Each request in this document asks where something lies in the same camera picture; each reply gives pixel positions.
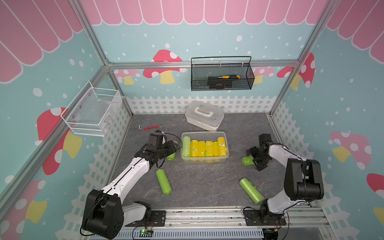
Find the clear plastic storage box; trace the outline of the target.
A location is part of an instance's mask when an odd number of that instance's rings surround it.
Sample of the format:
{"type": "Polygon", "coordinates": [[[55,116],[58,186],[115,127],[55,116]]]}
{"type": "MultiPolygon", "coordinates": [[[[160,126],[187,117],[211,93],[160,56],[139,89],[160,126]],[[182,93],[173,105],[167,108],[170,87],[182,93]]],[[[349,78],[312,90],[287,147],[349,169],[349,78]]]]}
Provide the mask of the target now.
{"type": "Polygon", "coordinates": [[[185,163],[214,164],[229,158],[229,145],[224,132],[186,132],[182,134],[180,156],[185,163]]]}

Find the light green roll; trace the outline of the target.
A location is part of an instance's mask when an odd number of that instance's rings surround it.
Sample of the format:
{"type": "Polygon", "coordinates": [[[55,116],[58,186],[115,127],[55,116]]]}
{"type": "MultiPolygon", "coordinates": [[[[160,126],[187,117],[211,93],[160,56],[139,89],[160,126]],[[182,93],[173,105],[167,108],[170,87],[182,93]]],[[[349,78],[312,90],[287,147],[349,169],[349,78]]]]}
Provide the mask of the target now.
{"type": "Polygon", "coordinates": [[[191,138],[189,136],[184,136],[182,141],[182,157],[189,158],[191,156],[191,138]]]}

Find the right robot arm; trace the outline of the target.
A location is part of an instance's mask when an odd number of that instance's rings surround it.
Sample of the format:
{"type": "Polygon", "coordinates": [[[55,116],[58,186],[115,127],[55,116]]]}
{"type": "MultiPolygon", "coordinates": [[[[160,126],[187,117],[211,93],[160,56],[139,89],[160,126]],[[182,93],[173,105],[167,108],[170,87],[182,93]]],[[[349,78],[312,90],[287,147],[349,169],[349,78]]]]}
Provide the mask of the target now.
{"type": "Polygon", "coordinates": [[[273,159],[286,167],[284,189],[262,202],[260,219],[281,218],[288,209],[299,203],[309,203],[324,197],[322,171],[318,161],[302,158],[285,145],[273,142],[270,134],[259,135],[259,143],[259,147],[246,151],[258,171],[264,170],[273,159]]]}

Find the yellow roll with blue label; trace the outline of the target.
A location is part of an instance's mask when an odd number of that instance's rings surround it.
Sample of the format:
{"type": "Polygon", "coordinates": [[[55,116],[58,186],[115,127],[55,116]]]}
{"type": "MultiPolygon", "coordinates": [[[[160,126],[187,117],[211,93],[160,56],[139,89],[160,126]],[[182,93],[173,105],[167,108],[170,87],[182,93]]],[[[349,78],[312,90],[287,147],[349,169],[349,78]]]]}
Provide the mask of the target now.
{"type": "Polygon", "coordinates": [[[218,142],[214,142],[214,157],[219,156],[219,144],[218,142]]]}

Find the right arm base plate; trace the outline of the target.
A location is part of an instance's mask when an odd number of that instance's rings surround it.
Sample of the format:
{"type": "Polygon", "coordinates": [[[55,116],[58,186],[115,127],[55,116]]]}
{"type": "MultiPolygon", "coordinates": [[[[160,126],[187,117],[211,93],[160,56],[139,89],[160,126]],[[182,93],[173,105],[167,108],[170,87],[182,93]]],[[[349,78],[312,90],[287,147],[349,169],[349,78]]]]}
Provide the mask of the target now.
{"type": "Polygon", "coordinates": [[[272,226],[280,228],[287,225],[283,215],[262,215],[260,210],[251,208],[244,209],[243,215],[247,226],[272,226]]]}

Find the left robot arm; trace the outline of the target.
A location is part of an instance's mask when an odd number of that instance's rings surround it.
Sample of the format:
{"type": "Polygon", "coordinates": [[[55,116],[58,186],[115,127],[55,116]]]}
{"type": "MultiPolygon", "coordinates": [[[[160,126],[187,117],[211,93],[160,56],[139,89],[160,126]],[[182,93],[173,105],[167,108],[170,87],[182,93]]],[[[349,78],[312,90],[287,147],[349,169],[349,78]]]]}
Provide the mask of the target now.
{"type": "Polygon", "coordinates": [[[151,133],[148,142],[113,181],[101,190],[88,193],[80,227],[82,236],[88,232],[88,236],[99,235],[112,240],[122,227],[132,223],[146,227],[155,221],[150,204],[136,201],[124,207],[123,202],[143,175],[154,166],[160,168],[160,160],[164,161],[183,147],[182,140],[168,140],[167,136],[162,131],[151,133]]]}

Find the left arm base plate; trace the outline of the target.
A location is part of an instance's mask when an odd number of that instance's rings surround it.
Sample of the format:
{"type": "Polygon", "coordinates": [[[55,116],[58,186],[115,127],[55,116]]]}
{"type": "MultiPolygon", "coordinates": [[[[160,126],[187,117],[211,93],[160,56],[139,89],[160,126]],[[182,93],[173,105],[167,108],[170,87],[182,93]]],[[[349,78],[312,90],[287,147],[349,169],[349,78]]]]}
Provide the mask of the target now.
{"type": "Polygon", "coordinates": [[[136,221],[126,225],[126,227],[150,226],[164,227],[166,220],[166,211],[152,211],[150,217],[145,217],[143,220],[136,221]]]}

